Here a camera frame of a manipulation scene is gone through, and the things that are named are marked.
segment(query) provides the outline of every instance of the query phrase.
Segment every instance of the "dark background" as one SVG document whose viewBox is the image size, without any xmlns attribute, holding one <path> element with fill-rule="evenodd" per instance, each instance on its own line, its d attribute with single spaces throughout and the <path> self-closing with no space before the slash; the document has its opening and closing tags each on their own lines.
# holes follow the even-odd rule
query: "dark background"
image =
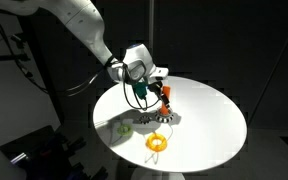
<svg viewBox="0 0 288 180">
<path fill-rule="evenodd" d="M 149 0 L 92 2 L 105 22 L 106 45 L 117 58 L 123 59 L 131 44 L 148 47 Z M 288 39 L 288 1 L 155 3 L 153 61 L 157 66 L 168 67 L 170 75 L 222 91 L 240 107 L 247 121 L 255 112 L 251 128 L 288 130 L 288 44 L 282 51 Z M 102 67 L 49 12 L 39 10 L 29 19 L 56 89 L 77 85 Z M 65 120 L 90 120 L 88 114 L 92 114 L 96 100 L 112 85 L 105 72 L 87 91 L 61 97 Z"/>
</svg>

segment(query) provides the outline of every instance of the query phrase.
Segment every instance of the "table leg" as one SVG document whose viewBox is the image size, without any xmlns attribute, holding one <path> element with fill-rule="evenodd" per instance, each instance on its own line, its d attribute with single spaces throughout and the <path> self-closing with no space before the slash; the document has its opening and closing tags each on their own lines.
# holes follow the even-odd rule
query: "table leg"
<svg viewBox="0 0 288 180">
<path fill-rule="evenodd" d="M 185 180 L 182 173 L 167 173 L 137 167 L 132 175 L 132 180 Z"/>
</svg>

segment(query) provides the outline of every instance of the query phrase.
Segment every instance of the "white tabletop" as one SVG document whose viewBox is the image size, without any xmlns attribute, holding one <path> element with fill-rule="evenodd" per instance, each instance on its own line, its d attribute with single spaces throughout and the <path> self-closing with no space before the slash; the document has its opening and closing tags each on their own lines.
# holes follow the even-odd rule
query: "white tabletop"
<svg viewBox="0 0 288 180">
<path fill-rule="evenodd" d="M 175 119 L 168 124 L 152 121 L 138 123 L 144 114 L 153 117 L 161 101 L 146 112 L 132 110 L 124 97 L 123 84 L 107 90 L 98 100 L 93 121 L 101 140 L 124 159 L 163 172 L 196 172 L 210 169 L 230 160 L 242 148 L 247 127 L 239 108 L 221 92 L 203 83 L 169 76 L 162 81 L 171 87 L 170 106 Z M 133 106 L 138 107 L 132 87 L 126 93 Z M 148 91 L 148 105 L 157 97 Z M 133 133 L 121 136 L 117 128 L 130 124 Z M 153 132 L 162 134 L 167 148 L 159 153 L 149 150 L 145 143 Z"/>
</svg>

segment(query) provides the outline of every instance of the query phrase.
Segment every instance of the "green object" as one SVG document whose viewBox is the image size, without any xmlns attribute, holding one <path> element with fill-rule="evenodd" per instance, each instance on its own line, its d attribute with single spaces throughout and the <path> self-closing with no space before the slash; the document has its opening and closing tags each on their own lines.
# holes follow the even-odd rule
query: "green object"
<svg viewBox="0 0 288 180">
<path fill-rule="evenodd" d="M 117 133 L 122 136 L 130 135 L 132 131 L 132 127 L 129 124 L 121 124 L 121 126 L 117 128 Z"/>
<path fill-rule="evenodd" d="M 142 100 L 145 99 L 145 96 L 147 95 L 146 86 L 146 82 L 138 82 L 132 86 L 135 94 L 137 94 L 137 96 Z"/>
</svg>

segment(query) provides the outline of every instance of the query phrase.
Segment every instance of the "orange object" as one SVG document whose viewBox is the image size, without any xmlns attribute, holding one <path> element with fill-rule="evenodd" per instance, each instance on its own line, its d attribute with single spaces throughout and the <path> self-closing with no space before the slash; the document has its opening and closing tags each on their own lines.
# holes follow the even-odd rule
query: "orange object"
<svg viewBox="0 0 288 180">
<path fill-rule="evenodd" d="M 154 140 L 160 140 L 161 144 L 154 144 L 153 143 Z M 154 134 L 150 135 L 150 137 L 148 137 L 148 139 L 146 141 L 146 146 L 155 152 L 160 152 L 166 148 L 167 140 L 163 135 L 154 133 Z"/>
<path fill-rule="evenodd" d="M 165 94 L 165 96 L 168 99 L 170 99 L 170 92 L 171 92 L 171 87 L 170 86 L 163 86 L 163 94 Z M 160 113 L 162 115 L 168 115 L 169 114 L 168 109 L 167 109 L 167 107 L 165 106 L 164 103 L 162 104 L 162 108 L 160 109 Z"/>
</svg>

